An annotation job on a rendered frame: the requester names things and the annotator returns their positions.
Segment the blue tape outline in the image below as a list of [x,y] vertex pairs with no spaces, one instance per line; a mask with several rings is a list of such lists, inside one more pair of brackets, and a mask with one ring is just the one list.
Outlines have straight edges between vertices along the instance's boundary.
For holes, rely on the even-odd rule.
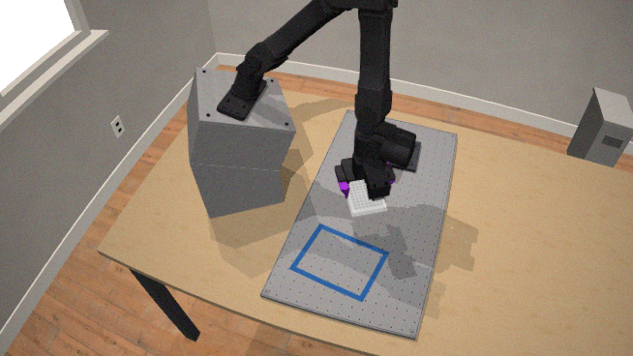
[[[375,252],[379,252],[379,253],[382,254],[382,257],[381,257],[376,269],[372,273],[369,281],[367,282],[367,284],[366,284],[365,288],[363,289],[363,291],[362,291],[360,296],[355,294],[355,293],[352,293],[352,292],[350,292],[348,290],[345,290],[345,289],[343,289],[343,288],[341,288],[341,287],[339,287],[339,286],[337,286],[337,285],[335,285],[335,284],[333,284],[331,282],[327,282],[327,281],[325,281],[325,280],[323,280],[323,279],[321,279],[319,277],[316,277],[316,276],[314,276],[314,275],[312,275],[312,274],[310,274],[310,273],[308,273],[306,271],[303,271],[303,270],[301,270],[301,269],[296,267],[322,229],[324,229],[324,230],[326,230],[328,232],[331,232],[331,233],[333,233],[335,235],[338,235],[338,236],[340,236],[342,238],[345,238],[345,239],[347,239],[347,240],[349,240],[349,241],[351,241],[353,243],[356,243],[356,244],[358,244],[360,246],[363,246],[365,248],[368,248],[370,250],[373,250]],[[337,230],[335,230],[333,228],[330,228],[330,227],[320,223],[318,225],[318,227],[316,228],[315,232],[313,233],[313,235],[311,236],[311,238],[309,239],[309,241],[307,242],[307,244],[304,246],[302,251],[298,254],[298,256],[296,257],[294,262],[291,264],[289,269],[294,271],[294,272],[296,272],[296,273],[298,273],[298,274],[300,274],[300,275],[302,275],[302,276],[305,276],[305,277],[307,277],[307,278],[309,278],[309,279],[311,279],[311,280],[313,280],[315,282],[319,282],[319,283],[321,283],[321,284],[323,284],[323,285],[325,285],[325,286],[327,286],[329,288],[332,288],[332,289],[334,289],[334,290],[336,290],[338,292],[341,292],[341,293],[345,294],[346,296],[349,296],[349,297],[351,297],[353,299],[356,299],[356,300],[358,300],[360,302],[363,302],[365,297],[366,297],[366,295],[367,295],[367,293],[369,292],[372,284],[374,283],[374,281],[375,281],[375,279],[376,279],[376,277],[377,277],[377,275],[378,275],[383,263],[385,262],[388,254],[389,254],[389,252],[387,252],[385,250],[382,250],[380,248],[372,246],[372,245],[370,245],[368,243],[360,241],[360,240],[358,240],[356,238],[348,236],[348,235],[346,235],[346,234],[344,234],[344,233],[342,233],[340,231],[337,231]]]

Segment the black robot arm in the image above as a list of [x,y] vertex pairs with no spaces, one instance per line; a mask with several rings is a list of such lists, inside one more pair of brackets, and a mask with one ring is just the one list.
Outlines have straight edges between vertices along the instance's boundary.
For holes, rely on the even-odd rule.
[[246,53],[244,62],[236,67],[234,83],[218,104],[217,111],[244,121],[267,84],[263,79],[265,73],[280,67],[295,48],[330,20],[344,11],[358,9],[360,74],[354,104],[358,129],[354,132],[354,151],[367,159],[378,153],[379,156],[364,161],[352,153],[352,172],[355,180],[364,179],[372,201],[384,199],[391,189],[385,163],[407,168],[416,140],[415,133],[385,122],[385,116],[392,108],[390,32],[393,8],[397,7],[398,0],[312,0],[279,30]]

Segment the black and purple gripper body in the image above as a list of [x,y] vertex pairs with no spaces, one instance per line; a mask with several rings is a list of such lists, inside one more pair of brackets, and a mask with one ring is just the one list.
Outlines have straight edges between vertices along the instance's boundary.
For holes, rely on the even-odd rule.
[[[355,156],[357,158],[359,158],[361,160],[364,160],[364,161],[371,161],[371,160],[376,159],[379,156],[379,153],[378,153],[378,155],[376,155],[375,157],[367,159],[367,158],[363,158],[363,157],[358,156],[355,153],[355,151],[353,153],[355,154]],[[388,176],[389,181],[393,181],[393,180],[396,179],[395,173],[394,173],[393,168],[392,168],[390,163],[387,164],[387,162],[386,162],[386,164],[385,164],[385,171],[386,171],[386,174]],[[349,182],[358,181],[358,180],[355,180],[353,172],[352,172],[352,158],[342,159],[341,160],[341,164],[335,166],[335,172],[336,172],[336,175],[337,175],[337,178],[338,178],[338,182],[345,182],[345,181],[347,181],[347,183],[349,184]],[[390,172],[391,172],[391,174],[390,174]]]

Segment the white well plate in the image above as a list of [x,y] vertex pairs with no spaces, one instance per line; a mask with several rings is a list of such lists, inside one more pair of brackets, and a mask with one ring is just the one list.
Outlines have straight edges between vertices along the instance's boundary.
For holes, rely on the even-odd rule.
[[387,211],[384,199],[377,201],[368,200],[367,187],[364,180],[352,181],[348,185],[347,203],[353,218]]

